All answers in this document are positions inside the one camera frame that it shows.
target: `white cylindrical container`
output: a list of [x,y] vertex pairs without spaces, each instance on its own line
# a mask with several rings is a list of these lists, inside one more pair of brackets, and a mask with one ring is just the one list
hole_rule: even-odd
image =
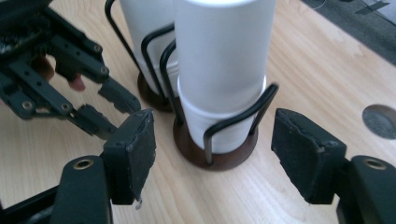
[[[134,44],[134,56],[148,85],[157,94],[159,91],[142,55],[141,44],[148,34],[174,22],[173,2],[173,0],[120,0],[121,8]],[[175,32],[171,32],[154,39],[148,45],[148,55],[163,90],[164,84],[160,72],[160,59],[163,51],[174,39]],[[167,70],[174,93],[177,93],[178,65],[176,52],[169,58]]]
[[[175,0],[180,100],[194,142],[262,93],[275,0]],[[214,153],[239,147],[252,118],[216,134]]]

